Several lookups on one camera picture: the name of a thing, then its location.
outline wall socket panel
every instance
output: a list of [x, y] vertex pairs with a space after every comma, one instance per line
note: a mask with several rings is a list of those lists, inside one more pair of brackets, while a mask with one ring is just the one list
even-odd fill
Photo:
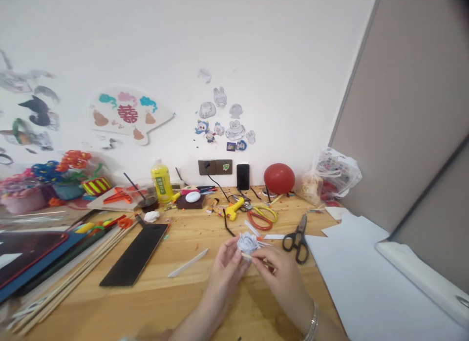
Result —
[[199, 160], [199, 175], [206, 175], [205, 163], [210, 162], [208, 168], [209, 175], [232, 175], [233, 174], [233, 160], [231, 159], [206, 159]]

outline black phone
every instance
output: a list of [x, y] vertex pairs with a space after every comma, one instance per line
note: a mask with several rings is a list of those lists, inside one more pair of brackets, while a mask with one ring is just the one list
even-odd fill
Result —
[[251, 188], [249, 164], [236, 165], [236, 187], [240, 191], [248, 191]]

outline bracelet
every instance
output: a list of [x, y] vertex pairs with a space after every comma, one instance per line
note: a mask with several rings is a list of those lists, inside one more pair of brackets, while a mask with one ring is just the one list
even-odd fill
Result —
[[305, 338], [303, 341], [313, 341], [314, 340], [314, 335], [316, 334], [316, 329], [318, 327], [318, 305], [316, 302], [313, 301], [313, 318], [311, 319], [311, 326], [309, 327], [308, 334], [306, 334]]

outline yellow bottle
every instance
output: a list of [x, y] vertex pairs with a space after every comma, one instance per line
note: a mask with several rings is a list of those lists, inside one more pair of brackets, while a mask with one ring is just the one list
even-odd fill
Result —
[[155, 162], [151, 167], [151, 177], [155, 182], [156, 192], [158, 193], [158, 202], [170, 202], [172, 196], [174, 196], [171, 186], [170, 172], [168, 167], [161, 163], [161, 159], [155, 159]]

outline glue gun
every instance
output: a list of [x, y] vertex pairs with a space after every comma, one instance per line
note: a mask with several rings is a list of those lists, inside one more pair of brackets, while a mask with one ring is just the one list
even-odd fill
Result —
[[244, 198], [240, 197], [236, 204], [233, 204], [231, 207], [228, 207], [226, 212], [226, 217], [229, 218], [231, 221], [236, 219], [236, 211], [241, 208], [244, 204]]

